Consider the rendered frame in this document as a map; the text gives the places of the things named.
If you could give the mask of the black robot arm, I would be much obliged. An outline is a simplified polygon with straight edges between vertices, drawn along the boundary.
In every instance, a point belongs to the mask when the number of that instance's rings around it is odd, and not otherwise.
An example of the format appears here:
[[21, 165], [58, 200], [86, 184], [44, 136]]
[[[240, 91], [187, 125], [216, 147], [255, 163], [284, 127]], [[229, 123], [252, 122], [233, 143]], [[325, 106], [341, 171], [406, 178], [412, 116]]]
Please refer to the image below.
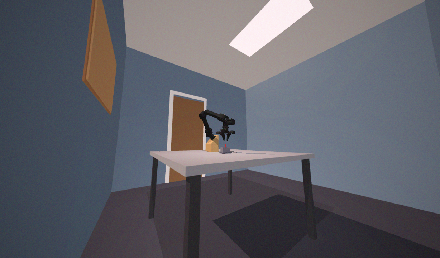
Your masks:
[[[204, 127], [205, 127], [206, 136], [209, 137], [210, 140], [214, 139], [215, 136], [212, 134], [213, 133], [212, 128], [210, 128], [207, 123], [207, 119], [206, 119], [207, 115], [215, 117], [220, 122], [223, 122], [223, 125], [229, 126], [229, 125], [234, 125], [236, 123], [234, 119], [229, 119], [229, 117], [223, 113], [215, 113], [210, 110], [202, 111], [201, 113], [199, 113], [199, 118], [202, 119]], [[226, 132], [226, 131], [228, 132], [227, 127], [221, 129], [221, 133]]]

